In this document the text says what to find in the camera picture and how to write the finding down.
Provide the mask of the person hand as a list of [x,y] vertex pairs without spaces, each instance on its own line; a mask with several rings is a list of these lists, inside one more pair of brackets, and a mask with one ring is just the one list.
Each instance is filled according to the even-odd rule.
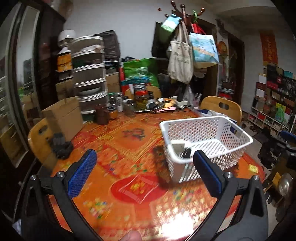
[[142,236],[138,231],[130,230],[119,241],[142,241]]

